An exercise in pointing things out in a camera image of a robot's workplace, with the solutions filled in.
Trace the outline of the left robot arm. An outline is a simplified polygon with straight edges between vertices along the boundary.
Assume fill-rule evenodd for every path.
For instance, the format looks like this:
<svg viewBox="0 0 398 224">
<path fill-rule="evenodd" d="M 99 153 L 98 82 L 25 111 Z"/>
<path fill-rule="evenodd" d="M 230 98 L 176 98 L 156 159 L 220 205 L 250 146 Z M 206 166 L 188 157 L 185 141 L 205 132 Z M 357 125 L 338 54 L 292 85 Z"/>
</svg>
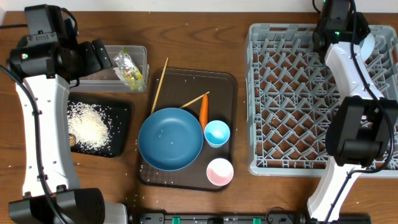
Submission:
<svg viewBox="0 0 398 224">
<path fill-rule="evenodd" d="M 4 72 L 16 83 L 24 116 L 23 198 L 9 203 L 16 223 L 127 223 L 121 203 L 83 189 L 68 140 L 70 82 L 111 66 L 100 40 L 29 40 L 11 50 Z"/>
</svg>

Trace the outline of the brown walnut-like food piece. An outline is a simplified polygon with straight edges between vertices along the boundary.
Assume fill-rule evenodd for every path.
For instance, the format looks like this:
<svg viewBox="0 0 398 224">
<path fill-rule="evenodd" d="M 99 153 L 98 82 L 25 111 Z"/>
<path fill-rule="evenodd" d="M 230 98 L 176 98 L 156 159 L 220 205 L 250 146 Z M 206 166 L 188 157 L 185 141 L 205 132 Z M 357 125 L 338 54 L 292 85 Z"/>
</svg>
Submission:
<svg viewBox="0 0 398 224">
<path fill-rule="evenodd" d="M 76 145 L 76 137 L 72 134 L 69 135 L 69 139 L 70 139 L 70 147 L 73 147 Z"/>
</svg>

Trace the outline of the pile of white rice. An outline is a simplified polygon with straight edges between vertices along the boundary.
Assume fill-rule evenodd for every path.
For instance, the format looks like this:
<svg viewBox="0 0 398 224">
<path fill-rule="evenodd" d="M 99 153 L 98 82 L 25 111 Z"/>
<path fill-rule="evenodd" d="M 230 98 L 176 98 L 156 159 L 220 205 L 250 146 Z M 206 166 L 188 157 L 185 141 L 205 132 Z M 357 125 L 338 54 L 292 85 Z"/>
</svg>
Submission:
<svg viewBox="0 0 398 224">
<path fill-rule="evenodd" d="M 69 101 L 68 132 L 76 137 L 78 152 L 87 154 L 110 152 L 114 131 L 111 107 Z"/>
</svg>

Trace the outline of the small blue cup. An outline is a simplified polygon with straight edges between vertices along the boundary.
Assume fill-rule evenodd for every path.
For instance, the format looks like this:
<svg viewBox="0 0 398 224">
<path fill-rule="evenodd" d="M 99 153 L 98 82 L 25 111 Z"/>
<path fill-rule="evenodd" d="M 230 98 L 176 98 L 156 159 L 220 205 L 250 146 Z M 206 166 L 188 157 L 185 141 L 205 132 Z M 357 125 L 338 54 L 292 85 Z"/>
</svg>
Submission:
<svg viewBox="0 0 398 224">
<path fill-rule="evenodd" d="M 219 148 L 228 142 L 231 135 L 229 126 L 220 120 L 210 121 L 204 130 L 204 136 L 209 146 Z"/>
</svg>

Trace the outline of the small pink cup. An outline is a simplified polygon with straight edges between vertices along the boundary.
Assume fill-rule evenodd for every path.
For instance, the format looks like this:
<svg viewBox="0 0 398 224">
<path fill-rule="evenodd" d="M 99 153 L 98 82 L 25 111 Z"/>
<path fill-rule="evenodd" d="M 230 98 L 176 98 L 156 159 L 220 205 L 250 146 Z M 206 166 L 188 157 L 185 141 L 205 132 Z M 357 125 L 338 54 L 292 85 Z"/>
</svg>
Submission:
<svg viewBox="0 0 398 224">
<path fill-rule="evenodd" d="M 213 159 L 206 168 L 206 176 L 213 185 L 227 185 L 231 182 L 234 176 L 233 165 L 227 159 Z"/>
</svg>

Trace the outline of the light blue bowl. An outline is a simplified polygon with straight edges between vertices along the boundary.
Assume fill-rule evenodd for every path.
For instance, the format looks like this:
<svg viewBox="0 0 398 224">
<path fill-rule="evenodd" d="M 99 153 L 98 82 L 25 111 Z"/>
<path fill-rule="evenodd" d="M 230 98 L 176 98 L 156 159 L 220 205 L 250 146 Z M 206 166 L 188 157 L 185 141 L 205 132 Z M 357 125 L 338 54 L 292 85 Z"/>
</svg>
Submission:
<svg viewBox="0 0 398 224">
<path fill-rule="evenodd" d="M 359 46 L 361 47 L 361 58 L 365 62 L 371 56 L 375 46 L 375 38 L 372 33 L 368 34 L 367 37 L 360 42 Z"/>
</svg>

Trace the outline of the orange carrot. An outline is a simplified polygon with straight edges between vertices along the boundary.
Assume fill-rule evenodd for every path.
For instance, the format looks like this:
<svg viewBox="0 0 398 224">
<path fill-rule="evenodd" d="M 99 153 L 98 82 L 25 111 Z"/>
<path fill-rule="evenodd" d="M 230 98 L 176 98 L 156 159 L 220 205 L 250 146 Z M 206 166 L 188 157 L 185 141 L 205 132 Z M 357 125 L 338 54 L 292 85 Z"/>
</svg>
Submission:
<svg viewBox="0 0 398 224">
<path fill-rule="evenodd" d="M 201 102 L 201 109 L 199 115 L 199 122 L 201 125 L 202 130 L 205 130 L 206 125 L 208 124 L 208 108 L 209 108 L 209 99 L 208 95 L 203 95 L 202 102 Z"/>
</svg>

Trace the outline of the dark blue plate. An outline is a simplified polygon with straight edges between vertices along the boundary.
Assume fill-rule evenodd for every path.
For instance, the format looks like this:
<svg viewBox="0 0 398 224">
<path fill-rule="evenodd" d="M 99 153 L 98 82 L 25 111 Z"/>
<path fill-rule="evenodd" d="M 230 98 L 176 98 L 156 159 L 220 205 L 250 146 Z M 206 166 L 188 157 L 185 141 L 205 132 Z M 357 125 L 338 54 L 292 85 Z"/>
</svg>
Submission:
<svg viewBox="0 0 398 224">
<path fill-rule="evenodd" d="M 165 108 L 143 122 L 137 141 L 141 156 L 149 165 L 175 171 L 189 166 L 199 156 L 203 130 L 188 111 Z"/>
</svg>

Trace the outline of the white napkin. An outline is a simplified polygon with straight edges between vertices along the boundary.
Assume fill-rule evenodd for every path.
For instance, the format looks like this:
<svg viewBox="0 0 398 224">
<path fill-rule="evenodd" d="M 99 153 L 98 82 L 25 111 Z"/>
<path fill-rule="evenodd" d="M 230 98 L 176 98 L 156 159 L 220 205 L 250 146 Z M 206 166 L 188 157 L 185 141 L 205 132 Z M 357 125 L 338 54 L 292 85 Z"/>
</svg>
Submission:
<svg viewBox="0 0 398 224">
<path fill-rule="evenodd" d="M 125 74 L 123 74 L 122 71 L 120 71 L 120 69 L 118 67 L 113 68 L 116 76 L 120 79 L 120 81 L 125 84 L 126 86 L 129 86 L 130 82 L 129 79 L 127 78 L 127 76 L 125 76 Z"/>
</svg>

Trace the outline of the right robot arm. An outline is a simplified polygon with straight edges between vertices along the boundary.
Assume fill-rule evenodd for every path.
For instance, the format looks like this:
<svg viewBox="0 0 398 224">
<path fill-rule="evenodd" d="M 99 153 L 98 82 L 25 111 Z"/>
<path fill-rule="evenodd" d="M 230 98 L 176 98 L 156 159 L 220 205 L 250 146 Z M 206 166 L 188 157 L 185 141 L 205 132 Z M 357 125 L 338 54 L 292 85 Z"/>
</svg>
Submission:
<svg viewBox="0 0 398 224">
<path fill-rule="evenodd" d="M 335 79 L 340 107 L 325 137 L 329 155 L 307 208 L 311 220 L 333 222 L 356 179 L 373 160 L 394 150 L 397 102 L 377 89 L 366 69 L 375 40 L 363 14 L 324 8 L 313 33 L 314 49 Z"/>
</svg>

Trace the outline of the yellow snack wrapper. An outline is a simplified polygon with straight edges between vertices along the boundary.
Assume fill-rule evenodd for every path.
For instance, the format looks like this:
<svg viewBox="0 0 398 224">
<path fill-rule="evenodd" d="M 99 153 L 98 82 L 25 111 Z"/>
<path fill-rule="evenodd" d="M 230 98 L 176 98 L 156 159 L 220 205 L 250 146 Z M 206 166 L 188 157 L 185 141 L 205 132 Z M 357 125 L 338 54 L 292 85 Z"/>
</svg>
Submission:
<svg viewBox="0 0 398 224">
<path fill-rule="evenodd" d="M 119 53 L 113 58 L 117 67 L 120 71 L 127 76 L 129 79 L 129 88 L 132 91 L 138 91 L 142 89 L 144 85 L 144 77 L 142 73 L 139 71 L 139 68 L 135 65 L 128 51 L 122 49 Z"/>
</svg>

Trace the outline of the wooden chopstick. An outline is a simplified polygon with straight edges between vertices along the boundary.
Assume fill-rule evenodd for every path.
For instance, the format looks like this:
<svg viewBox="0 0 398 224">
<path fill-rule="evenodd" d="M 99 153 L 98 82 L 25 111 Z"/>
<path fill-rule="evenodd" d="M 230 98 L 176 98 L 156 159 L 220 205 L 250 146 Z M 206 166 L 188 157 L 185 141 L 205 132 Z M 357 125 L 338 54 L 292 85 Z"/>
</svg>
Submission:
<svg viewBox="0 0 398 224">
<path fill-rule="evenodd" d="M 210 93 L 210 92 L 208 91 L 208 92 L 206 92 L 206 93 L 204 93 L 204 94 L 202 94 L 202 95 L 200 95 L 200 96 L 194 98 L 193 100 L 189 101 L 188 103 L 185 103 L 184 105 L 182 105 L 180 108 L 185 108 L 185 107 L 191 105 L 192 103 L 198 101 L 199 99 L 203 98 L 205 95 L 207 95 L 207 94 L 209 94 L 209 93 Z"/>
<path fill-rule="evenodd" d="M 159 85 L 158 85 L 156 93 L 155 93 L 155 98 L 154 98 L 154 102 L 152 104 L 152 108 L 151 108 L 150 114 L 153 114 L 154 111 L 155 111 L 155 107 L 156 107 L 157 100 L 158 100 L 159 93 L 160 93 L 160 89 L 161 89 L 161 86 L 162 86 L 162 83 L 163 83 L 163 80 L 164 80 L 164 75 L 165 75 L 165 71 L 166 71 L 166 68 L 167 68 L 168 61 L 169 61 L 169 58 L 167 57 L 166 61 L 165 61 L 165 64 L 164 64 L 164 67 L 163 67 L 163 70 L 162 70 L 162 74 L 161 74 L 160 79 L 159 79 Z"/>
</svg>

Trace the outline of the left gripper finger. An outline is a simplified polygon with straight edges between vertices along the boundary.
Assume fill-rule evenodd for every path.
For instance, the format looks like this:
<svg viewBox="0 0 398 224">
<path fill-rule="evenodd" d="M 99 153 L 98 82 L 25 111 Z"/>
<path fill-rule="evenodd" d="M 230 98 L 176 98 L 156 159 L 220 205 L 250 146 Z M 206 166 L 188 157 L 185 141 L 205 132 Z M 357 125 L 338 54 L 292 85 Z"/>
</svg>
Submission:
<svg viewBox="0 0 398 224">
<path fill-rule="evenodd" d="M 85 76 L 91 75 L 101 70 L 101 64 L 91 42 L 81 44 L 83 59 L 85 63 Z"/>
<path fill-rule="evenodd" d="M 106 51 L 106 48 L 102 42 L 102 40 L 96 39 L 92 41 L 93 47 L 95 49 L 95 54 L 98 59 L 98 63 L 100 64 L 102 69 L 111 68 L 113 65 L 109 58 L 109 55 Z"/>
</svg>

